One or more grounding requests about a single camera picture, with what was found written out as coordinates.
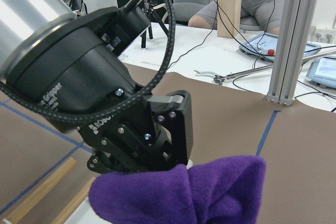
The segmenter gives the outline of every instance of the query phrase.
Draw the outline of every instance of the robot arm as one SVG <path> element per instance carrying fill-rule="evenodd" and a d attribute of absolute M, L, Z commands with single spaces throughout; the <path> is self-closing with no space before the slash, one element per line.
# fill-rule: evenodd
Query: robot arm
<path fill-rule="evenodd" d="M 61 0 L 0 0 L 0 89 L 59 131 L 76 129 L 92 147 L 95 172 L 168 170 L 190 156 L 190 95 L 151 94 L 173 52 L 171 0 L 164 0 L 170 28 L 153 80 L 138 85 L 117 58 L 150 25 L 140 1 L 76 19 Z"/>

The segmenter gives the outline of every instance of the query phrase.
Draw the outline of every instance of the tripod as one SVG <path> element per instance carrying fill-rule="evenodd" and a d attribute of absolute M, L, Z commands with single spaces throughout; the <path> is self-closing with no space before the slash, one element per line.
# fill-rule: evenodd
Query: tripod
<path fill-rule="evenodd" d="M 158 2 L 155 1 L 155 0 L 143 0 L 143 1 L 144 1 L 144 8 L 142 8 L 143 13 L 146 15 L 146 17 L 148 18 L 148 20 L 150 22 L 152 22 L 151 21 L 151 16 L 153 15 L 153 17 L 155 18 L 155 20 L 161 26 L 161 28 L 164 31 L 164 33 L 167 35 L 168 34 L 168 29 L 166 28 L 166 26 L 162 22 L 161 18 L 159 17 L 159 15 L 157 14 L 157 12 L 153 8 L 154 6 L 156 6 L 158 4 Z M 150 25 L 148 27 L 148 34 L 149 34 L 149 39 L 153 39 L 152 25 Z M 141 35 L 141 48 L 146 48 L 146 30 Z"/>

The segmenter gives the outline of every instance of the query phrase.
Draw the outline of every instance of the display screen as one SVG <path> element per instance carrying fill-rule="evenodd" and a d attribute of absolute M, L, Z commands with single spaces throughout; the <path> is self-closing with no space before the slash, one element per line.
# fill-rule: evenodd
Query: display screen
<path fill-rule="evenodd" d="M 336 79 L 336 59 L 321 58 L 316 67 L 315 74 Z"/>

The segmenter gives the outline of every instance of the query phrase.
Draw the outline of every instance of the purple towel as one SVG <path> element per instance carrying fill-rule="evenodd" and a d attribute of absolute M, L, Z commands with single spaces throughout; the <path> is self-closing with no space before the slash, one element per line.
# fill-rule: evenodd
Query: purple towel
<path fill-rule="evenodd" d="M 250 224 L 257 221 L 265 171 L 262 158 L 235 156 L 189 170 L 104 174 L 89 200 L 114 224 Z"/>

